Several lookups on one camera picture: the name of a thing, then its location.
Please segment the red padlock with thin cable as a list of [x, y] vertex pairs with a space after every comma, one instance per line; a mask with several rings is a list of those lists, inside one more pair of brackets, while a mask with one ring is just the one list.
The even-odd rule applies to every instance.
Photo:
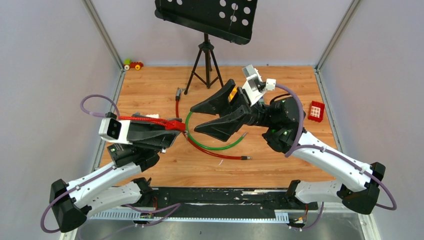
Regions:
[[136, 117], [136, 116], [119, 116], [119, 120], [129, 120], [129, 121], [138, 121], [138, 122], [146, 122], [153, 123], [159, 126], [163, 126], [166, 130], [175, 130], [179, 132], [186, 131], [185, 123], [176, 120], [176, 119], [163, 119], [163, 118], [154, 118], [154, 117]]

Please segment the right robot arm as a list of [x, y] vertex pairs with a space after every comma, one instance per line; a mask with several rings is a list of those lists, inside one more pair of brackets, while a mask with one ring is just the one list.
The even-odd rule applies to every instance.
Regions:
[[216, 119], [197, 125], [194, 131], [227, 141], [242, 126], [266, 128], [262, 137], [267, 145], [287, 157], [302, 159], [334, 177], [333, 181], [293, 180], [285, 195], [292, 209], [313, 202], [341, 203], [349, 210], [368, 215], [378, 206], [385, 166], [353, 159], [325, 144], [304, 127], [305, 112], [300, 99], [288, 90], [289, 97], [269, 104], [260, 98], [275, 89], [285, 90], [275, 79], [266, 82], [247, 80], [236, 88], [230, 79], [215, 94], [191, 107], [193, 113], [215, 115]]

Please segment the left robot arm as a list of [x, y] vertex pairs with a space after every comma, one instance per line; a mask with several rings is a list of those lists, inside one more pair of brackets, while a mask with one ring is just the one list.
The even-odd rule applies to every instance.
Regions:
[[104, 117], [99, 136], [109, 142], [112, 161], [81, 178], [51, 184], [49, 205], [40, 226], [46, 233], [45, 218], [52, 210], [58, 229], [67, 233], [79, 228], [93, 215], [117, 206], [138, 203], [142, 207], [153, 201], [152, 189], [145, 178], [116, 184], [155, 166], [177, 136], [186, 130], [180, 118], [155, 118], [141, 115]]

